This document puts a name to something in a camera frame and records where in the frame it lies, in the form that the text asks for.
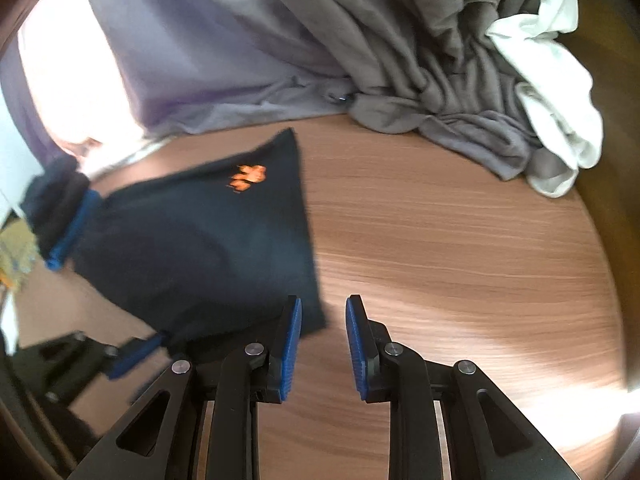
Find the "gray cloth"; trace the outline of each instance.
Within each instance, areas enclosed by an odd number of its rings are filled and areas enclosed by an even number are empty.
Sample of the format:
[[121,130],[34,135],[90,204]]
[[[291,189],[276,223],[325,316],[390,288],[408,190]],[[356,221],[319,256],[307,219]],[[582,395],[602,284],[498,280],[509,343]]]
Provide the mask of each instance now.
[[484,32],[536,0],[90,0],[136,118],[198,133],[343,110],[502,179],[540,144]]

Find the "metal pin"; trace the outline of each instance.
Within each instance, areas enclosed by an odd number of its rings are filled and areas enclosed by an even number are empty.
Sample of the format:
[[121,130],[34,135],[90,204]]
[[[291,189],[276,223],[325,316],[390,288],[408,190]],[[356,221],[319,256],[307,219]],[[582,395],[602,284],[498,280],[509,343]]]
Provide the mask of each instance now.
[[264,346],[260,343],[249,343],[244,347],[244,353],[247,355],[260,355],[264,352]]
[[387,343],[385,352],[389,355],[400,355],[404,351],[404,347],[400,343]]
[[171,365],[171,371],[174,374],[185,374],[191,368],[191,363],[185,359],[180,359]]
[[478,368],[471,361],[460,361],[458,363],[458,370],[460,370],[463,374],[473,375],[476,373]]

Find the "black t-shirt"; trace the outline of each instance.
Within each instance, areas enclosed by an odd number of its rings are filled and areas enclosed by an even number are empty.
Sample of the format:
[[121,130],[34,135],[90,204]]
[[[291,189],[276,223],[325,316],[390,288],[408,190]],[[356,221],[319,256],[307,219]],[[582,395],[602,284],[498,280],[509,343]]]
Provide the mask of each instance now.
[[171,343],[242,330],[303,301],[324,326],[294,131],[256,150],[108,196],[78,240],[75,270]]

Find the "wood grain surface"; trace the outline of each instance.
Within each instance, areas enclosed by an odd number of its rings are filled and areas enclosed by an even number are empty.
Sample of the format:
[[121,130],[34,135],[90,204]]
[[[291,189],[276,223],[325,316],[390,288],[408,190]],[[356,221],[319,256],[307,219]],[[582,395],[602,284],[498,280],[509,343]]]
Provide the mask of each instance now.
[[[623,343],[607,261],[576,192],[548,200],[419,136],[376,134],[346,116],[183,137],[95,187],[106,194],[247,150],[284,126],[302,149],[330,326],[301,342],[290,400],[260,407],[262,478],[386,478],[388,406],[354,389],[350,294],[424,358],[475,361],[584,480],[602,478],[624,409]],[[23,342],[71,328],[106,342],[148,330],[69,269],[37,268],[17,306]],[[98,380],[75,409],[103,431],[134,383]]]

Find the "black fabric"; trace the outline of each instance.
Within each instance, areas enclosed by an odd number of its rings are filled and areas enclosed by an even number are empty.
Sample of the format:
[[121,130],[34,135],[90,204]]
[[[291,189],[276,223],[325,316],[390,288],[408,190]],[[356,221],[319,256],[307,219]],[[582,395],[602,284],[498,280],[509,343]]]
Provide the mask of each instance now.
[[[239,166],[266,168],[237,192]],[[293,130],[253,152],[108,196],[78,240],[75,270],[169,345],[229,333],[303,300],[303,333],[324,326]]]
[[32,229],[41,227],[49,219],[77,169],[76,158],[63,153],[44,168],[44,174],[31,181],[20,207]]
[[64,235],[69,222],[78,212],[88,187],[89,178],[85,174],[73,173],[47,220],[34,227],[33,233],[36,235],[40,255],[44,259],[49,257],[49,252]]

